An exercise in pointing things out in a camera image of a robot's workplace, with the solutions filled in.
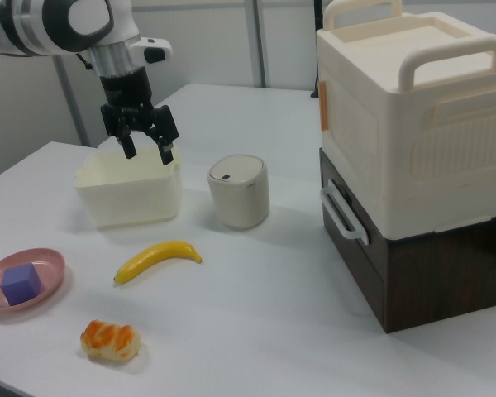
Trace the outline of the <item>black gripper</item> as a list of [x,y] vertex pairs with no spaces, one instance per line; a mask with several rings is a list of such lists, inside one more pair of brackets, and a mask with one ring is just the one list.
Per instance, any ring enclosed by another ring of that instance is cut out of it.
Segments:
[[127,159],[136,156],[131,138],[133,131],[143,132],[158,146],[163,165],[174,160],[173,141],[179,137],[169,106],[155,107],[145,68],[128,74],[102,77],[107,103],[101,106],[103,122],[109,136],[121,144]]

